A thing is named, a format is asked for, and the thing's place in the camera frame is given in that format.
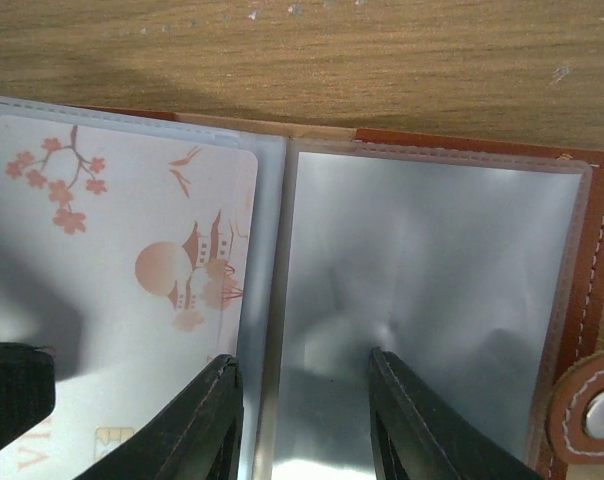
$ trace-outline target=leather tab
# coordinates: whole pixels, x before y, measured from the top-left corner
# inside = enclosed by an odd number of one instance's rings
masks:
[[[555,454],[566,463],[604,464],[604,439],[585,432],[591,401],[604,391],[604,352],[584,358],[557,382],[547,418]]]

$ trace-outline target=wooden table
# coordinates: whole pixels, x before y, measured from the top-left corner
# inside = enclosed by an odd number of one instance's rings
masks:
[[[604,0],[298,2],[0,0],[0,94],[604,149]]]

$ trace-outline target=brown leather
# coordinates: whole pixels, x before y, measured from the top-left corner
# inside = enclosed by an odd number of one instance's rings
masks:
[[[584,358],[558,381],[549,406],[547,434],[563,462],[604,464],[604,440],[583,429],[587,407],[604,391],[604,352]]]
[[[573,363],[595,351],[604,304],[604,152],[371,129],[359,129],[355,139],[388,145],[412,145],[531,157],[563,156],[588,162],[593,169],[591,189],[564,330],[555,364],[550,365],[550,368],[545,367],[545,357],[548,357],[549,351],[547,341],[542,355],[538,384],[544,384],[547,375],[552,375],[553,379],[557,380]],[[547,340],[556,336],[556,333],[550,331]],[[540,423],[545,419],[548,398],[548,392],[536,389],[531,411],[534,428],[541,430]],[[540,475],[554,480],[562,480],[566,477],[567,465],[554,455],[545,435],[540,438],[537,453],[537,458],[532,457],[530,463],[536,464],[536,470]]]

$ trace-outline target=wood grain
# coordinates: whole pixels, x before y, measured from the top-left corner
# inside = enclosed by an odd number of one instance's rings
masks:
[[[0,94],[604,150],[604,0],[290,5],[0,0]]]

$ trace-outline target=black object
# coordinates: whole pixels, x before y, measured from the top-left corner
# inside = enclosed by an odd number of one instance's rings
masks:
[[[48,353],[0,343],[0,450],[53,411],[55,367]]]
[[[220,355],[142,430],[76,480],[234,480],[243,414],[237,361]]]
[[[378,480],[542,479],[379,348],[369,359],[369,398]]]

